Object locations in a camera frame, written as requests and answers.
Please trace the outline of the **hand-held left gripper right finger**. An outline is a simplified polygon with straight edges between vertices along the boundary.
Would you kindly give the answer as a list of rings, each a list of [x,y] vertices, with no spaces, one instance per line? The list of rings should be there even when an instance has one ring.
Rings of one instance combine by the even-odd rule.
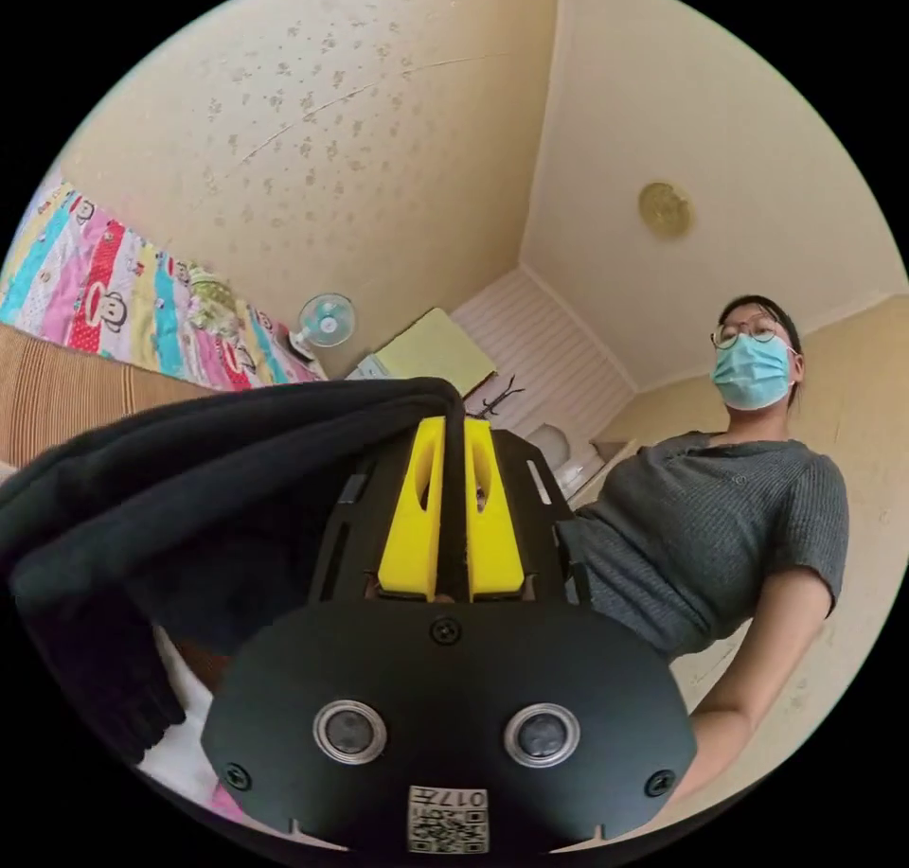
[[[488,422],[464,422],[464,449],[470,595],[518,596],[525,572]]]

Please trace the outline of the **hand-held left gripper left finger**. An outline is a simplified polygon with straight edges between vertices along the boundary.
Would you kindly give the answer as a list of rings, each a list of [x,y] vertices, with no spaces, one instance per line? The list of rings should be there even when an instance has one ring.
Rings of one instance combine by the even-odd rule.
[[[423,419],[408,453],[377,573],[385,595],[436,592],[444,447],[445,419]]]

